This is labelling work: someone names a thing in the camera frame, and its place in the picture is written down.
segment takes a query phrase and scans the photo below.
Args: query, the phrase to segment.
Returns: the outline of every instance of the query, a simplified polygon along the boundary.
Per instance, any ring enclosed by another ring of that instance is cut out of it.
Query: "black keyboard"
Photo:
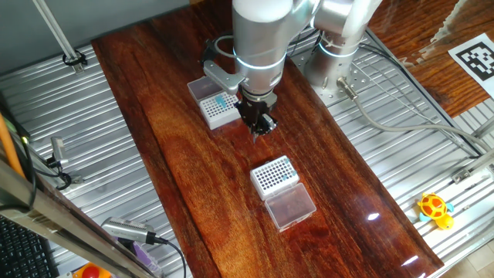
[[[0,277],[57,276],[46,239],[0,216]]]

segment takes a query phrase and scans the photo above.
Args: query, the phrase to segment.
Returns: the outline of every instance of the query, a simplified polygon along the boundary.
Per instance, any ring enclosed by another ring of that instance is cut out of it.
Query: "reddish wood surface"
[[[226,2],[93,41],[193,274],[418,277],[441,267],[291,62],[276,88],[274,132],[253,144],[240,120],[208,129],[186,84],[204,75],[204,41],[232,27]],[[278,233],[249,171],[284,154],[317,211]]]
[[[451,117],[489,98],[448,50],[484,32],[494,40],[494,0],[383,0],[369,27]]]

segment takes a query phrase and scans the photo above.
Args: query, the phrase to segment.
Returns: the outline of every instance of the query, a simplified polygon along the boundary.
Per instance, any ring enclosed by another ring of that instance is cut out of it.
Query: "black cable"
[[[299,39],[297,39],[297,40],[296,40],[296,42],[295,42],[295,46],[293,47],[293,50],[292,50],[292,53],[290,53],[290,55],[289,55],[289,56],[293,56],[293,54],[295,53],[295,51],[296,51],[296,46],[298,46],[298,45],[299,45],[299,43],[298,43],[298,42],[299,42]]]
[[[31,158],[31,153],[29,152],[29,146],[28,146],[28,138],[22,137],[21,138],[22,146],[24,147],[24,152],[25,152],[25,157],[28,159],[28,167],[30,171],[30,175],[27,175],[28,173],[25,173],[26,177],[30,177],[30,182],[32,183],[32,193],[31,193],[31,198],[29,200],[29,210],[32,209],[32,205],[34,204],[34,201],[36,199],[36,172],[34,171],[34,164],[32,163],[32,158]]]
[[[362,45],[362,44],[360,44],[359,45],[359,48],[365,49],[365,50],[367,50],[370,53],[374,53],[376,55],[379,55],[379,56],[387,59],[388,61],[390,61],[391,63],[393,63],[399,70],[403,71],[403,69],[401,68],[401,65],[395,59],[393,59],[391,56],[389,56],[387,53],[383,53],[381,51],[373,50],[371,47],[369,47],[369,45]]]
[[[72,177],[70,177],[69,174],[64,173],[63,172],[63,169],[61,167],[59,167],[59,173],[57,175],[45,173],[44,171],[41,171],[41,170],[36,169],[36,168],[34,170],[38,174],[45,175],[45,176],[50,177],[50,178],[61,178],[65,182],[65,184],[63,186],[57,186],[57,187],[55,187],[57,190],[66,189],[66,188],[68,188],[72,184]]]
[[[28,213],[30,211],[30,209],[25,205],[0,205],[0,212],[10,209],[18,210],[22,213]]]
[[[66,173],[60,173],[60,178],[64,180],[65,185],[64,186],[57,186],[55,187],[58,190],[63,190],[68,188],[72,184],[72,178],[69,176],[69,174]]]
[[[311,36],[314,36],[317,32],[319,32],[319,30],[318,29],[314,29],[314,31],[312,31],[309,35],[304,36],[301,39],[297,39],[296,41],[291,42],[288,46],[294,46],[296,44],[299,44],[299,43],[303,42],[304,40],[310,38]]]
[[[180,251],[180,249],[175,244],[171,243],[170,241],[168,241],[166,239],[156,237],[156,238],[154,238],[154,241],[157,243],[169,245],[169,246],[173,247],[175,250],[177,250],[178,255],[180,255],[180,257],[182,258],[182,264],[184,265],[184,278],[185,278],[187,276],[187,266],[185,265],[185,258],[184,258],[184,254],[182,253],[182,251]]]
[[[40,175],[45,175],[45,176],[51,177],[51,178],[58,178],[58,177],[60,177],[62,175],[62,172],[61,171],[59,171],[59,173],[57,175],[45,173],[44,171],[41,171],[41,170],[36,169],[36,168],[34,168],[34,171],[36,171]]]

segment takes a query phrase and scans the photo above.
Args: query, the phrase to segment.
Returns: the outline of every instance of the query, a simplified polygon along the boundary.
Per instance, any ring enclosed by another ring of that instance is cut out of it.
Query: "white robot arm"
[[[332,82],[336,87],[344,70],[342,66],[334,67],[334,58],[343,57],[351,63],[381,1],[233,0],[231,57],[235,59],[236,74],[226,73],[211,60],[204,62],[204,71],[226,92],[240,91],[242,99],[236,106],[255,140],[276,128],[276,120],[269,114],[277,99],[273,88],[282,78],[290,41],[310,22],[325,31],[323,44],[306,67],[306,76],[313,85],[327,86]],[[316,58],[321,55],[323,63]]]

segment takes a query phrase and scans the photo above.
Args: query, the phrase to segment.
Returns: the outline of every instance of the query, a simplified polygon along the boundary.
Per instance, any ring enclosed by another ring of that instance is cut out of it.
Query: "metal bar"
[[[42,237],[51,240],[52,242],[60,246],[64,246],[67,249],[72,250],[77,255],[89,260],[90,262],[94,262],[98,266],[103,267],[105,270],[108,270],[111,273],[114,273],[120,277],[130,277],[128,273],[123,273],[118,268],[115,268],[112,263],[108,263],[106,260],[102,259],[94,252],[94,250],[88,248],[88,246],[67,239],[66,237],[62,236],[59,231],[54,232],[53,230],[49,229],[46,226],[46,222],[42,224],[40,222],[40,219],[29,217],[28,215],[24,215],[16,210],[5,211],[2,212],[2,214],[8,219],[14,219],[15,222],[17,222],[19,225],[22,225],[27,229],[36,232]]]
[[[78,59],[79,57],[76,54],[76,51],[70,45],[69,40],[67,40],[67,38],[63,34],[63,31],[60,28],[59,23],[56,21],[55,17],[53,16],[52,11],[50,11],[50,9],[48,8],[48,5],[46,4],[45,0],[32,0],[32,1],[34,2],[34,5],[38,9],[43,19],[45,19],[47,26],[52,31],[56,41],[60,44],[62,51],[65,53],[69,61]],[[77,64],[73,66],[73,68],[76,73],[84,72],[83,65],[81,64]]]
[[[490,134],[490,132],[493,130],[494,130],[494,117],[488,119],[483,125],[477,128],[477,130],[474,131],[472,135],[480,139]]]
[[[0,177],[2,183],[0,189],[6,194],[13,196],[12,199],[18,199],[21,202],[28,203],[32,194],[32,185],[17,175],[5,162],[0,161]],[[72,203],[59,192],[55,191],[50,185],[41,184],[42,188],[36,191],[36,200],[33,205],[33,211],[23,215],[29,221],[45,225],[52,233],[60,232],[64,237],[80,245],[87,245],[87,249],[92,250],[93,254],[101,253],[102,258],[93,260],[96,264],[102,263],[109,267],[110,272],[114,272],[122,277],[154,277],[152,272],[142,264],[131,252],[126,250],[116,240],[104,232],[96,223],[92,222],[84,215],[76,217],[74,214],[82,214]],[[14,217],[7,211],[0,212],[5,217],[20,225],[26,224],[21,221],[22,217]],[[66,243],[60,238],[55,238],[60,243]],[[67,249],[77,253],[86,259],[95,259],[94,256],[86,256],[88,250],[80,246],[65,245]]]
[[[377,46],[383,50],[385,53],[387,53],[389,56],[394,57],[394,54],[382,43],[382,41],[379,40],[379,38],[369,29],[366,29],[366,33],[370,36],[372,41],[377,44]],[[404,68],[404,66],[401,66],[402,69],[404,69],[404,74],[407,77],[407,79],[417,87],[418,92],[421,94],[421,96],[427,100],[431,106],[442,116],[442,119],[449,124],[452,127],[458,128],[461,130],[459,125],[446,113],[444,109],[435,101],[435,99],[431,96],[430,93],[424,93],[427,92],[427,90],[413,77],[407,70]],[[470,142],[467,138],[464,138],[463,136],[459,136],[461,139],[463,139],[468,146],[474,150],[478,155],[482,155],[482,151],[479,150],[479,148]]]

